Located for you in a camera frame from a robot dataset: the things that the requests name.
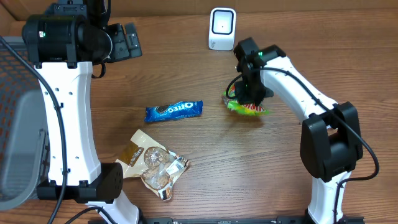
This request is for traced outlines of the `Haribo gummy worms bag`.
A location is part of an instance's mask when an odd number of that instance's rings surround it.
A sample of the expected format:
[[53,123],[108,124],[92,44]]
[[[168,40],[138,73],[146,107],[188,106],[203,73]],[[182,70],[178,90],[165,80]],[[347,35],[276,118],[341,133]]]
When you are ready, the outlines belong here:
[[269,111],[261,104],[259,106],[256,106],[254,103],[240,105],[236,99],[227,98],[226,92],[223,93],[222,99],[227,109],[240,115],[261,116],[269,114]]

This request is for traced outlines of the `blue Oreo cookie pack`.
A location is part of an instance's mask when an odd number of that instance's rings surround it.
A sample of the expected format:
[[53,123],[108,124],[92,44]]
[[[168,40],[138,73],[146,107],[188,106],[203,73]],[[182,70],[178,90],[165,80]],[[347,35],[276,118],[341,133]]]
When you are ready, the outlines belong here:
[[179,120],[199,116],[203,111],[202,101],[180,101],[172,105],[146,108],[144,121],[153,123],[158,121]]

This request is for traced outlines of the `beige brown cookie bag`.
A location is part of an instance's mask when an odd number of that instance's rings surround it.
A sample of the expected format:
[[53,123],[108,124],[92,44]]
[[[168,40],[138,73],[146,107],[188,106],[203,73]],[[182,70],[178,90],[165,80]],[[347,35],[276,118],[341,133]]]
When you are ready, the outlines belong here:
[[121,164],[125,179],[141,178],[163,201],[172,198],[174,184],[190,165],[189,160],[166,149],[140,129],[116,162]]

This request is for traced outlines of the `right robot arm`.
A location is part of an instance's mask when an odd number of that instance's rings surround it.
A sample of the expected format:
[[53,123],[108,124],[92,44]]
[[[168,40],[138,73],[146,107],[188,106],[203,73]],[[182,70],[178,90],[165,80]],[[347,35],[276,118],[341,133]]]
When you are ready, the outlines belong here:
[[312,197],[300,223],[364,223],[342,212],[345,179],[363,157],[358,112],[318,91],[276,45],[259,49],[252,38],[235,46],[239,81],[234,98],[259,106],[278,95],[302,124],[300,157],[312,179]]

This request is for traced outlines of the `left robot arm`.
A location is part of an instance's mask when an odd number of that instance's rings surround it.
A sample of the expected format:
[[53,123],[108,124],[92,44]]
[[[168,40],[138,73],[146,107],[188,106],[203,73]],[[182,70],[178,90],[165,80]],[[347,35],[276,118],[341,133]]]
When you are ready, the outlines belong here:
[[49,172],[36,191],[41,200],[82,203],[108,223],[143,223],[140,209],[123,192],[121,164],[101,162],[93,137],[94,66],[141,54],[121,24],[109,23],[110,15],[109,1],[59,1],[23,26],[49,132]]

